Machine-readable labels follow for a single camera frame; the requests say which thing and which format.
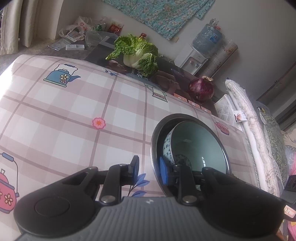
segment metal screw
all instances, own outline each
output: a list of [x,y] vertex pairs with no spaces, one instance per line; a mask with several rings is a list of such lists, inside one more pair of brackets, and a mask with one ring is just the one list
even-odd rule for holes
[[188,195],[188,196],[183,197],[182,200],[183,200],[185,203],[194,203],[194,202],[196,202],[197,197],[192,196],[192,195]]
[[115,201],[115,197],[111,195],[106,195],[101,198],[101,201],[104,203],[111,203]]

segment pink teapot print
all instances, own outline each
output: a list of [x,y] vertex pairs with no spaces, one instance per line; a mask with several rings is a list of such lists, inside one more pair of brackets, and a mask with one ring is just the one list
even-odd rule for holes
[[[14,162],[17,166],[17,163],[15,162],[14,158],[5,152],[2,153],[2,156],[11,161]],[[17,166],[17,177],[16,177],[16,185],[18,183],[18,166]],[[15,187],[9,184],[9,181],[7,177],[5,176],[5,170],[1,169],[0,172],[0,211],[4,213],[10,213],[17,202],[17,198],[20,195],[17,192],[17,186],[16,190]]]

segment red package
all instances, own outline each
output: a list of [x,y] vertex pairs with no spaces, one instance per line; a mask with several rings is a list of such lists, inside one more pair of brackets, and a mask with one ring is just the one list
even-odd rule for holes
[[111,26],[109,27],[108,31],[109,33],[113,33],[119,36],[121,30],[122,30],[123,24],[118,22],[112,22]]

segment blue leaf print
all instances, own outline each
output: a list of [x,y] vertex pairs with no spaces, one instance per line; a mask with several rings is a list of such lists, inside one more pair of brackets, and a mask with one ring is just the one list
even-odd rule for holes
[[146,192],[145,191],[136,191],[133,195],[132,195],[132,197],[142,197],[142,196],[144,196],[146,194]]
[[144,187],[144,186],[148,185],[149,183],[150,183],[150,181],[143,180],[142,182],[137,184],[136,187]]
[[144,180],[145,176],[146,176],[146,173],[140,174],[140,175],[138,176],[138,179],[137,179],[137,183],[136,183],[136,185],[137,185],[138,183],[142,182],[142,181]]

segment white plastic bag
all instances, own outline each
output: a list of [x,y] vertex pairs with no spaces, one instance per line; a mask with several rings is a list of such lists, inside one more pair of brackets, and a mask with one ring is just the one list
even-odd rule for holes
[[93,23],[91,18],[79,16],[74,25],[78,25],[83,28],[84,31],[91,30],[93,28]]
[[59,35],[62,38],[67,38],[71,40],[72,42],[76,42],[78,40],[84,40],[84,30],[83,28],[77,26],[77,25],[68,25],[65,28],[62,28],[59,31]]

